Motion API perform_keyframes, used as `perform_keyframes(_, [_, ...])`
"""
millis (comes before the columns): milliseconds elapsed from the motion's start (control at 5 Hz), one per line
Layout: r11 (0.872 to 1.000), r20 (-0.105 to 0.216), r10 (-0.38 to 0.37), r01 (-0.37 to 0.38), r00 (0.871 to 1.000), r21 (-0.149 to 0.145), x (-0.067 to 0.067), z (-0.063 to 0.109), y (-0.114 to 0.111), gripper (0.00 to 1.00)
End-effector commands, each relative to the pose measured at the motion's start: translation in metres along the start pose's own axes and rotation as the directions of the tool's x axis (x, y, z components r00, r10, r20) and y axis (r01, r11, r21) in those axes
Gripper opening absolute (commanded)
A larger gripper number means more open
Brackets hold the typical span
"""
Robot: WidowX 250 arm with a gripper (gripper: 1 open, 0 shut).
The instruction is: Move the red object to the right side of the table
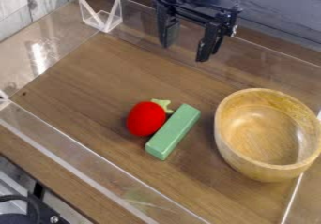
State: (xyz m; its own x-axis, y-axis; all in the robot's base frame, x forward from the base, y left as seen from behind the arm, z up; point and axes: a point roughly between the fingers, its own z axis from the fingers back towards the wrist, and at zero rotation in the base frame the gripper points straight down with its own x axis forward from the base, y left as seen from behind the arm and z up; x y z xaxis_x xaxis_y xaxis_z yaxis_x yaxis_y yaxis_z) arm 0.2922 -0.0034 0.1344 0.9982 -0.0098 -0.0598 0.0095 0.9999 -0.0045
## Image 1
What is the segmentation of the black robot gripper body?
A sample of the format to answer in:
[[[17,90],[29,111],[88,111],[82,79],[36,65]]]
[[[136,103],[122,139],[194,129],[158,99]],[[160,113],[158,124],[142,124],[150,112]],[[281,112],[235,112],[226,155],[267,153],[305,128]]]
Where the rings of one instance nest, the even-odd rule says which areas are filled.
[[[225,35],[233,36],[237,29],[237,18],[242,8],[231,0],[155,0],[171,7],[175,15],[205,25],[218,22],[226,29]]]

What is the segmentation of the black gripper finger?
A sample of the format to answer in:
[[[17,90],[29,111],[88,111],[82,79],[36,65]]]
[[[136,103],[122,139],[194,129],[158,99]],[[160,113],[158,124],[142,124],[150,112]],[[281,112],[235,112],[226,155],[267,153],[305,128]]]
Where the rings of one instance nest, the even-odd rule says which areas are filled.
[[[163,48],[169,48],[179,36],[181,23],[171,7],[156,4],[158,38]]]
[[[197,62],[206,62],[211,55],[217,53],[225,35],[225,29],[221,23],[207,22],[205,26],[205,35],[199,40],[197,49]]]

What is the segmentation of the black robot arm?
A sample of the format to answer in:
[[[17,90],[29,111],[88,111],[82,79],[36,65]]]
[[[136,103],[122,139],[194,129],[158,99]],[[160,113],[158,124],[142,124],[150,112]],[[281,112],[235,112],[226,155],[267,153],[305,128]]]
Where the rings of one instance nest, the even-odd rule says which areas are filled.
[[[205,28],[197,47],[197,62],[206,62],[217,54],[225,37],[235,34],[237,18],[242,12],[230,0],[154,0],[158,39],[169,48],[179,36],[181,20]]]

